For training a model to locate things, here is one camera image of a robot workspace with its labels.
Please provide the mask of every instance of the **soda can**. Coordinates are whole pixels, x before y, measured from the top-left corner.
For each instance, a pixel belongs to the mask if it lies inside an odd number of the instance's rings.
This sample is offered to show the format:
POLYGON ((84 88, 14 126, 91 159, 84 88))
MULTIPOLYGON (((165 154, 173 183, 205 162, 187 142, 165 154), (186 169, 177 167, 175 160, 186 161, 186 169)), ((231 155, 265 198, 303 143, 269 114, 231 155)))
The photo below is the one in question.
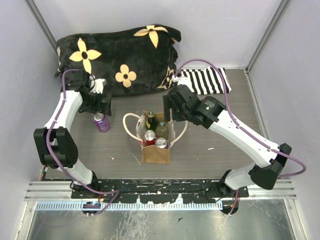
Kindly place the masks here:
POLYGON ((168 149, 169 148, 169 144, 168 141, 163 138, 163 137, 159 137, 156 141, 155 141, 155 145, 161 149, 168 149))
POLYGON ((154 145, 156 142, 156 133, 152 130, 148 130, 144 134, 144 141, 146 146, 154 145))
POLYGON ((110 124, 107 121, 107 117, 102 113, 96 113, 93 116, 93 121, 100 132, 106 132, 110 128, 110 124))

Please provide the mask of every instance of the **brown paper bag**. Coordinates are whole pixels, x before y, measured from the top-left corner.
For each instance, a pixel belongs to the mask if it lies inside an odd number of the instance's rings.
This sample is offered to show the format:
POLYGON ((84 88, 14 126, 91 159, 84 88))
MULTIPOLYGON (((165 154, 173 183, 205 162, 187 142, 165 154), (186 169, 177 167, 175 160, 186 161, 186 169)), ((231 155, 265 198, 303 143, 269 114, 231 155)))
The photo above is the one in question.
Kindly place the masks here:
MULTIPOLYGON (((157 119, 158 123, 164 122, 165 120, 165 115, 163 112, 155 113, 154 117, 157 119)), ((148 119, 148 112, 146 111, 143 111, 142 116, 138 116, 134 113, 127 113, 126 115, 124 115, 122 123, 126 132, 131 137, 139 141, 139 144, 141 146, 141 151, 142 151, 142 159, 141 159, 142 163, 169 164, 171 161, 170 148, 172 148, 174 143, 178 141, 182 137, 182 135, 185 133, 188 127, 188 122, 185 121, 184 129, 177 138, 175 133, 175 127, 172 120, 169 122, 166 122, 167 126, 169 127, 169 138, 168 138, 169 149, 164 149, 164 148, 157 147, 155 145, 144 146, 144 135, 145 135, 145 132, 147 131, 147 127, 146 127, 147 119, 148 119), (136 127, 135 127, 136 136, 134 136, 127 128, 126 118, 128 116, 138 118, 138 122, 136 123, 136 127)))

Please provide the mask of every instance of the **yellow flower print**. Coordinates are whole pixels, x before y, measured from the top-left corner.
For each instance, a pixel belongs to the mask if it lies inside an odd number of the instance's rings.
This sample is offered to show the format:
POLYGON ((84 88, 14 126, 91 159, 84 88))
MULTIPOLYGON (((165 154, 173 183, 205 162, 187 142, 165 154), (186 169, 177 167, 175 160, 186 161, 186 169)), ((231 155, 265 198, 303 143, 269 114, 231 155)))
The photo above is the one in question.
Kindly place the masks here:
POLYGON ((168 67, 168 70, 166 71, 165 78, 162 80, 162 83, 160 86, 157 87, 157 89, 169 89, 172 84, 172 76, 174 75, 175 70, 170 67, 168 67))
POLYGON ((134 71, 129 71, 129 67, 125 64, 120 66, 120 72, 115 74, 115 80, 122 83, 126 88, 131 87, 131 81, 136 80, 137 75, 134 71))
POLYGON ((58 47, 58 48, 56 49, 56 53, 58 54, 58 62, 59 62, 58 72, 61 72, 61 71, 59 70, 60 64, 61 64, 61 62, 60 62, 60 47, 58 47))
POLYGON ((90 60, 97 59, 100 57, 101 53, 93 49, 87 51, 86 43, 81 39, 81 37, 79 37, 78 40, 78 47, 79 51, 72 53, 69 59, 74 62, 82 61, 85 71, 91 74, 90 60))
POLYGON ((141 37, 141 36, 145 36, 145 35, 149 34, 149 38, 151 39, 151 42, 153 43, 154 47, 157 48, 158 41, 159 41, 157 31, 168 32, 168 30, 165 29, 163 26, 155 27, 155 25, 149 25, 149 26, 146 26, 145 29, 141 29, 141 30, 137 31, 133 36, 141 37))

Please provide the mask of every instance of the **glass bottle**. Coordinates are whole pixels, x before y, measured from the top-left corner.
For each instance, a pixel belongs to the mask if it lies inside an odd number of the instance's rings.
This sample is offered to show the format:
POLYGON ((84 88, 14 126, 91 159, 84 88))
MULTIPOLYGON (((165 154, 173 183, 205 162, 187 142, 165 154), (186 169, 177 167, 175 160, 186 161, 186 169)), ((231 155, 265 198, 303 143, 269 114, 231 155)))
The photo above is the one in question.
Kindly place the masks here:
POLYGON ((168 140, 169 128, 164 121, 160 122, 160 124, 156 127, 155 135, 157 138, 164 138, 164 139, 168 140))
POLYGON ((148 112, 148 119, 146 120, 145 125, 147 130, 156 131, 158 121, 155 118, 155 113, 153 111, 148 112))

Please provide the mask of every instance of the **bottle cap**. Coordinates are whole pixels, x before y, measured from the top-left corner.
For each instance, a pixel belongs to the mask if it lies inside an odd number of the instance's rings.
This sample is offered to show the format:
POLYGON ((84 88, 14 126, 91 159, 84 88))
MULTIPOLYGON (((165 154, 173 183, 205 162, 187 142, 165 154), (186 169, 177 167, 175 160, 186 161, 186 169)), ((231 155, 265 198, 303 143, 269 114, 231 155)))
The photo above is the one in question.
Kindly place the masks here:
POLYGON ((153 118, 155 116, 155 113, 153 111, 148 112, 148 117, 153 118))

